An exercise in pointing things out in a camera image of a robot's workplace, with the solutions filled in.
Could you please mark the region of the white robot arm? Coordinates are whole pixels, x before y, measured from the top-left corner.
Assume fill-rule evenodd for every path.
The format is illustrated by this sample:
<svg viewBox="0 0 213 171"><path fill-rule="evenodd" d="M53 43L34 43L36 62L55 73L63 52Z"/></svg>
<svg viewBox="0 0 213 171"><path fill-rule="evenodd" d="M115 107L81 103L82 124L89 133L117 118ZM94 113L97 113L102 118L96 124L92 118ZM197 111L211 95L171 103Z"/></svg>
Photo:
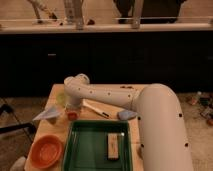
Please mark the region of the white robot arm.
<svg viewBox="0 0 213 171"><path fill-rule="evenodd" d="M136 112L144 171L194 171L184 116L174 91L163 84L142 90L100 87L85 74L64 80L67 107L78 109L84 99Z"/></svg>

